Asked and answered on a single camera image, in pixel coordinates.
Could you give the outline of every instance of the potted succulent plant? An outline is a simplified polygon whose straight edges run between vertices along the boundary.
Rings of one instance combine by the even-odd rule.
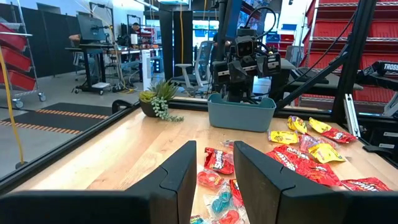
[[[183,121],[183,117],[169,114],[169,101],[174,98],[178,87],[170,81],[161,80],[149,90],[140,92],[139,100],[142,111],[149,117],[160,117],[167,121]]]
[[[156,113],[152,106],[152,99],[156,96],[153,91],[142,91],[139,93],[139,103],[144,114],[151,118],[156,118]]]

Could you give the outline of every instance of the wooden tabletop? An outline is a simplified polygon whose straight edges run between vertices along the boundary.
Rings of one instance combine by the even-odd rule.
[[[148,118],[138,109],[15,190],[125,190],[152,172],[189,140],[197,141],[198,165],[204,163],[205,147],[228,151],[220,143],[227,139],[242,140],[262,152],[278,146],[268,141],[267,133],[211,127],[207,112],[170,112],[184,116],[185,121],[171,123]],[[274,118],[270,130],[288,130],[287,120]],[[378,155],[364,151],[362,146],[356,141],[337,149],[347,161],[330,163],[336,175],[341,180],[377,177],[388,187],[398,190],[398,170]],[[204,194],[215,193],[197,186],[192,214],[206,218],[208,212],[203,202]]]

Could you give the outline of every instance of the gray office chair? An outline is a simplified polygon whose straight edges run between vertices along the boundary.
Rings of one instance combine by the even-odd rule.
[[[188,96],[194,96],[196,92],[204,87],[210,85],[210,53],[213,47],[213,41],[207,40],[200,43],[198,56],[195,64],[194,74],[188,75],[187,68],[192,64],[175,64],[176,67],[182,68],[182,76],[173,77],[172,83],[181,84]]]

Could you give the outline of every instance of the succulent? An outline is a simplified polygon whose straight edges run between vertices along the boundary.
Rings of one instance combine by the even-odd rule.
[[[144,103],[150,103],[155,96],[156,93],[148,90],[139,93],[139,99]]]
[[[162,118],[162,120],[180,122],[184,120],[184,117],[171,116],[169,114],[169,106],[167,105],[167,100],[163,97],[159,98],[157,96],[152,99],[152,106],[156,113],[156,116]]]
[[[177,92],[178,87],[174,86],[169,81],[161,80],[156,84],[152,84],[150,91],[156,94],[156,97],[163,98],[165,101],[169,101],[174,97],[174,94]]]

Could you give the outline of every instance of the orange striped floor marking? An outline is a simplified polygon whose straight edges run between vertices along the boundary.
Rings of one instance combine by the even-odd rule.
[[[0,121],[0,125],[4,126],[11,126],[10,121]],[[65,134],[79,134],[81,131],[65,129],[65,128],[53,128],[41,125],[34,125],[34,124],[24,124],[24,123],[15,123],[18,128],[27,128],[27,129],[34,129],[34,130],[41,130],[41,131],[51,131],[56,133],[65,133]]]
[[[88,113],[76,113],[76,112],[68,112],[68,111],[56,111],[56,110],[45,110],[40,109],[37,110],[38,113],[50,113],[50,114],[60,114],[65,116],[79,116],[84,118],[95,118],[95,119],[106,119],[109,116],[99,115],[99,114],[88,114]]]

